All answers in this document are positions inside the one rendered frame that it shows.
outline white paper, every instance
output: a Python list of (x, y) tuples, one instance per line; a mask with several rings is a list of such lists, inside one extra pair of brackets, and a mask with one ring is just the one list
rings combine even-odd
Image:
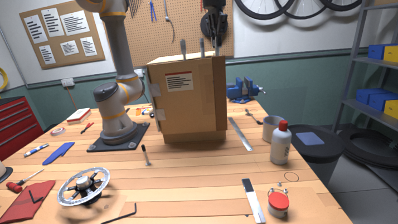
[(24, 18), (23, 20), (28, 27), (34, 44), (48, 41), (38, 15), (29, 16)]
[(60, 17), (67, 36), (90, 32), (89, 24), (83, 10)]
[(44, 23), (46, 24), (49, 37), (63, 36), (64, 30), (62, 29), (60, 17), (58, 16), (57, 8), (49, 8), (41, 11)]
[(165, 74), (167, 91), (193, 90), (192, 71)]
[(41, 56), (43, 56), (44, 63), (46, 65), (55, 64), (55, 58), (52, 54), (50, 45), (38, 47), (40, 49)]
[(61, 43), (62, 51), (64, 52), (65, 56), (74, 55), (75, 53), (79, 53), (77, 49), (75, 41), (68, 41), (65, 43)]
[(80, 39), (81, 45), (83, 45), (84, 54), (86, 57), (97, 55), (95, 49), (93, 37), (84, 37)]

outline shelving unit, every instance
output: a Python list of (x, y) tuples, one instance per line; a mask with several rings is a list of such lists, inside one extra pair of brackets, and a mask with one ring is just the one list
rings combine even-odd
[[(346, 73), (346, 77), (344, 80), (342, 96), (341, 96), (340, 102), (338, 104), (338, 109), (336, 112), (336, 116), (334, 117), (334, 122), (333, 122), (333, 126), (332, 126), (333, 132), (336, 132), (338, 129), (338, 124), (340, 123), (340, 118), (341, 118), (344, 106), (349, 106), (350, 108), (353, 108), (367, 116), (363, 128), (367, 128), (369, 120), (373, 119), (373, 120), (376, 120), (376, 121), (380, 122), (381, 124), (398, 132), (398, 120), (397, 119), (395, 119), (391, 116), (388, 116), (388, 115), (384, 114), (383, 112), (378, 111), (374, 108), (371, 108), (368, 105), (359, 103), (358, 101), (356, 101), (356, 99), (347, 99), (348, 91), (350, 89), (352, 74), (353, 74), (353, 71), (355, 68), (355, 64), (357, 62), (378, 65), (378, 66), (383, 67), (380, 79), (377, 84), (378, 88), (383, 87), (383, 84), (384, 84), (385, 78), (386, 78), (386, 74), (388, 74), (388, 72), (391, 69), (398, 70), (398, 63), (395, 63), (395, 62), (377, 60), (377, 59), (369, 59), (367, 57), (357, 57), (361, 39), (362, 39), (363, 28), (365, 26), (367, 12), (369, 10), (374, 10), (374, 9), (398, 8), (398, 3), (384, 4), (381, 6), (370, 6), (369, 2), (370, 2), (369, 0), (362, 0), (360, 15), (358, 18), (358, 25), (357, 25), (357, 29), (355, 32), (354, 43), (352, 45), (350, 60), (348, 62), (347, 73)], [(398, 22), (395, 26), (395, 30), (394, 30), (394, 34), (392, 35), (391, 43), (398, 43)], [(369, 165), (368, 165), (368, 167), (370, 170), (372, 170), (374, 173), (376, 173), (380, 178), (382, 178), (386, 183), (388, 183), (393, 189), (398, 191), (398, 178), (396, 178), (396, 177), (398, 177), (398, 171), (388, 171), (385, 169), (371, 167)]]

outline tape roll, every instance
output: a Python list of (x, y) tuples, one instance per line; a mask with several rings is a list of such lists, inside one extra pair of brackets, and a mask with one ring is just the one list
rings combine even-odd
[(50, 134), (51, 134), (51, 136), (58, 136), (65, 132), (66, 132), (65, 128), (58, 128), (58, 129), (53, 130)]
[(3, 89), (4, 87), (6, 87), (6, 85), (8, 83), (8, 77), (7, 77), (7, 73), (2, 68), (0, 68), (0, 74), (3, 75), (3, 79), (4, 79), (3, 85), (0, 86), (0, 89)]

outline red cloth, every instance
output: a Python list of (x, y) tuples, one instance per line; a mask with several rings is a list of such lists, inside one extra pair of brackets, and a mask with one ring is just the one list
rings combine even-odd
[[(31, 220), (54, 184), (55, 181), (46, 181), (27, 186), (0, 218), (0, 223)], [(29, 190), (32, 192), (35, 200), (38, 200), (40, 197), (43, 197), (43, 199), (33, 204)]]

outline wooden table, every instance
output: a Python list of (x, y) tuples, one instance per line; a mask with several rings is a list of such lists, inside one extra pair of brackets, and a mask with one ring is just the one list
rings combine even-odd
[[(124, 196), (125, 200), (123, 198), (118, 203), (120, 215), (133, 212), (134, 203), (137, 203), (134, 216), (115, 223), (255, 223), (241, 183), (242, 178), (250, 178), (267, 223), (351, 223), (293, 146), (286, 165), (270, 162), (270, 144), (262, 139), (262, 125), (258, 125), (244, 112), (248, 108), (258, 120), (267, 116), (257, 101), (227, 103), (227, 116), (234, 118), (253, 146), (252, 152), (246, 150), (230, 123), (226, 141), (164, 144), (154, 119), (147, 115), (135, 115), (136, 108), (145, 106), (148, 104), (127, 107), (130, 107), (128, 114), (132, 120), (151, 123), (140, 145), (145, 144), (152, 165), (145, 166), (140, 147), (132, 151), (87, 153), (88, 146), (99, 137), (102, 127), (98, 109), (93, 109), (82, 124), (67, 125), (64, 121), (54, 129), (63, 126), (66, 133), (52, 137), (48, 132), (3, 161), (14, 172), (0, 184), (0, 215), (17, 197), (7, 190), (6, 182), (17, 182), (45, 168), (25, 185), (48, 180), (56, 180), (56, 183), (44, 200), (43, 209), (41, 207), (32, 220), (24, 223), (67, 223), (52, 220), (55, 219), (54, 215), (48, 215), (66, 208), (51, 206), (57, 204), (56, 193), (61, 185), (83, 169), (105, 167), (110, 170), (110, 182), (103, 195)], [(81, 135), (80, 131), (88, 122), (95, 124)], [(42, 166), (42, 162), (64, 142), (75, 142), (75, 145), (65, 156)], [(45, 143), (50, 146), (27, 158), (23, 157), (25, 151)], [(289, 190), (290, 207), (286, 218), (274, 218), (267, 211), (267, 192), (271, 187)], [(5, 198), (8, 204), (2, 204)], [(87, 212), (84, 206), (74, 207), (75, 211)], [(42, 214), (42, 210), (46, 210), (47, 216)], [(111, 214), (111, 217), (118, 217), (119, 212)]]

